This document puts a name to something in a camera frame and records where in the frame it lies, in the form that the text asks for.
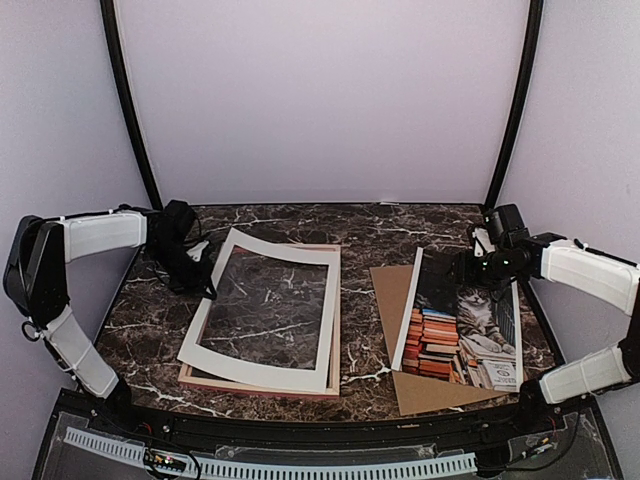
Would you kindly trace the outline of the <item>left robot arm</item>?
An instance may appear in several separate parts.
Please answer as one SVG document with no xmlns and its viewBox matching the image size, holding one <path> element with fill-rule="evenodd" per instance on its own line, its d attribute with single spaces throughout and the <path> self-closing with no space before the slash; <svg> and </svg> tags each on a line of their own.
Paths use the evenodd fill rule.
<svg viewBox="0 0 640 480">
<path fill-rule="evenodd" d="M 66 216 L 27 215 L 17 225 L 3 288 L 25 319 L 23 334 L 31 342 L 43 342 L 65 373 L 90 397 L 105 402 L 101 417 L 120 436 L 134 435 L 141 415 L 128 404 L 127 382 L 76 318 L 72 296 L 79 292 L 80 280 L 70 271 L 86 258 L 141 249 L 167 274 L 171 291 L 213 300 L 213 263 L 187 247 L 196 221 L 188 203 L 173 200 L 161 210 L 121 205 Z"/>
</svg>

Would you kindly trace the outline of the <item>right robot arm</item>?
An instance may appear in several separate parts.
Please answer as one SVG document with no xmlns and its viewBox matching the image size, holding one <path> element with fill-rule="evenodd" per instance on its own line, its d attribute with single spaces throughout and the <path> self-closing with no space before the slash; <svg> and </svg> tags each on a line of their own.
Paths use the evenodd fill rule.
<svg viewBox="0 0 640 480">
<path fill-rule="evenodd" d="M 628 321 L 622 339 L 579 359 L 556 366 L 519 389 L 510 424 L 521 434 L 534 432 L 549 408 L 619 390 L 639 381 L 639 265 L 576 238 L 532 234 L 514 204 L 486 211 L 477 228 L 485 234 L 456 254 L 449 274 L 459 284 L 497 288 L 533 279 L 561 286 L 577 299 Z"/>
</svg>

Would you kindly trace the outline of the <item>cat and books photo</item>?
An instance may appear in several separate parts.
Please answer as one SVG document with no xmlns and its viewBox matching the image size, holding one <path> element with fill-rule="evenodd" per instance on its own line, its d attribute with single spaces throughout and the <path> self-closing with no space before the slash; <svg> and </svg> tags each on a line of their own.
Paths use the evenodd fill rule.
<svg viewBox="0 0 640 480">
<path fill-rule="evenodd" d="M 416 250 L 391 368 L 515 393 L 524 381 L 517 282 L 495 288 L 454 278 L 452 257 Z"/>
</svg>

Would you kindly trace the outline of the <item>brown cardboard backing board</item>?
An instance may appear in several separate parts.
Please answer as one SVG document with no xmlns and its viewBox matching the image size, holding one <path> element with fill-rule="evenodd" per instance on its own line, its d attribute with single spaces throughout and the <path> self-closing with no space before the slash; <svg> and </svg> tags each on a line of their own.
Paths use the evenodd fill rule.
<svg viewBox="0 0 640 480">
<path fill-rule="evenodd" d="M 396 342 L 409 293 L 413 267 L 372 267 L 371 278 L 384 332 L 389 360 L 393 360 Z M 507 400 L 505 392 L 474 388 L 441 380 L 392 371 L 401 415 L 434 412 L 493 400 Z"/>
</svg>

